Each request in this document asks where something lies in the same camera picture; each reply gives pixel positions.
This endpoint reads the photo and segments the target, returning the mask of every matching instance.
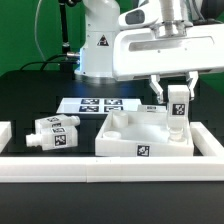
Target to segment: bottle cap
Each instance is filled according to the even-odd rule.
[[[74,126],[80,125],[80,118],[78,116],[71,116],[71,120]]]
[[[41,139],[42,139],[41,134],[27,135],[26,136],[26,145],[27,145],[27,147],[32,147],[32,146],[37,147],[38,145],[41,145]]]

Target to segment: white compartment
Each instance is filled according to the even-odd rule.
[[[121,114],[125,119],[114,126],[114,117]],[[149,157],[149,156],[193,156],[194,146],[188,120],[185,122],[183,138],[169,140],[167,113],[110,111],[96,137],[96,156]],[[105,138],[105,133],[120,133],[119,138]]]

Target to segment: white bottle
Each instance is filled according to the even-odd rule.
[[[74,126],[42,129],[41,133],[27,135],[26,145],[40,145],[43,151],[77,146],[77,130]]]
[[[77,126],[80,124],[80,119],[77,116],[68,117],[64,114],[46,117],[35,120],[36,133],[41,133],[42,129],[63,127],[63,126]]]

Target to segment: white box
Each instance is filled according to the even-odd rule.
[[[0,122],[0,153],[12,137],[11,123]]]
[[[169,140],[166,117],[167,113],[110,111],[96,137],[96,156],[193,156],[188,121],[183,139],[174,142]]]

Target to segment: black tabletop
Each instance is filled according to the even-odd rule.
[[[183,79],[162,80],[165,88]],[[223,144],[223,96],[199,81],[189,118],[201,121]],[[0,120],[13,138],[1,156],[93,156],[106,115],[79,115],[78,147],[43,152],[27,148],[34,120],[56,114],[63,97],[139,98],[155,104],[147,80],[97,86],[72,74],[12,71],[0,77]],[[223,223],[223,182],[0,184],[2,223]]]

